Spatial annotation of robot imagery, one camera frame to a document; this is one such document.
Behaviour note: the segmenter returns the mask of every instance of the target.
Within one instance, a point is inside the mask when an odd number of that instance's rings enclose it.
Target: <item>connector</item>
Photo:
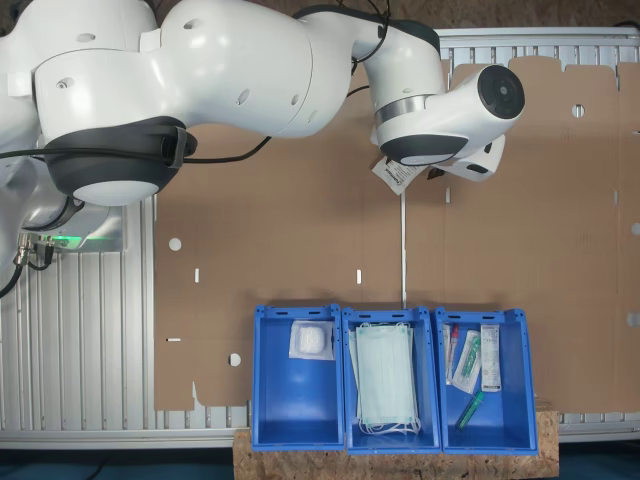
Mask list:
[[[29,264],[29,255],[31,255],[32,245],[31,238],[28,233],[21,233],[18,237],[18,254],[13,259],[16,266],[25,267]]]

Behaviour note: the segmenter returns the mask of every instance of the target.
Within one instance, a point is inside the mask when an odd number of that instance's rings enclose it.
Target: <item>hole in cardboard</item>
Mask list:
[[[573,113],[573,116],[576,118],[584,117],[584,105],[580,105],[579,103],[574,105],[571,109],[571,113]]]
[[[182,241],[179,238],[172,238],[169,240],[169,248],[172,251],[177,252],[182,248]]]
[[[231,355],[229,355],[229,365],[231,365],[232,367],[237,367],[241,362],[242,359],[237,353],[232,353]]]
[[[198,28],[200,26],[202,26],[202,20],[200,20],[199,18],[194,18],[193,20],[189,20],[187,23],[184,24],[184,29],[185,30],[193,30],[194,28]]]
[[[632,328],[640,327],[640,312],[629,312],[627,314],[627,325]]]
[[[81,33],[76,37],[76,41],[80,43],[93,42],[95,39],[96,36],[93,33]]]
[[[247,101],[247,99],[249,98],[249,95],[251,95],[251,90],[249,90],[248,88],[245,88],[240,94],[240,96],[238,97],[238,100],[236,100],[236,104],[242,105],[244,102]]]

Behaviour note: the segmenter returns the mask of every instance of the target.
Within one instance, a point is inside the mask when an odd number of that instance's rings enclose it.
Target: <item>swab package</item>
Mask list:
[[[473,393],[480,373],[480,332],[469,330],[460,361],[451,382],[463,392]]]
[[[364,323],[349,332],[360,430],[370,435],[420,431],[412,364],[413,329]]]

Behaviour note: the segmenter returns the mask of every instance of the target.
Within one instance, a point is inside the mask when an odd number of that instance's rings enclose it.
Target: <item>bandage package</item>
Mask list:
[[[463,392],[473,393],[480,373],[480,332],[467,331],[462,355],[451,382]]]
[[[500,325],[480,326],[482,349],[482,391],[499,392],[500,381]]]
[[[291,326],[289,358],[335,360],[333,322],[295,320]]]

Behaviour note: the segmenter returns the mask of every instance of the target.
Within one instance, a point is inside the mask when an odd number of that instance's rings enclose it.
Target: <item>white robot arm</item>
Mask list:
[[[0,96],[0,138],[16,139],[0,140],[0,151],[33,147],[41,130],[47,169],[36,165],[36,180],[55,205],[41,223],[60,217],[69,199],[126,205],[162,190],[190,161],[191,126],[317,133],[345,100],[352,59],[369,57],[362,63],[380,150],[483,180],[522,112],[522,85],[490,66],[445,93],[439,49],[422,24],[337,6],[291,18],[242,0],[183,0],[158,29],[140,0],[35,0],[0,40],[8,92]],[[13,178],[2,162],[16,171],[38,163],[0,159],[0,194]],[[15,245],[13,228],[36,208],[23,205],[3,243],[13,237]]]

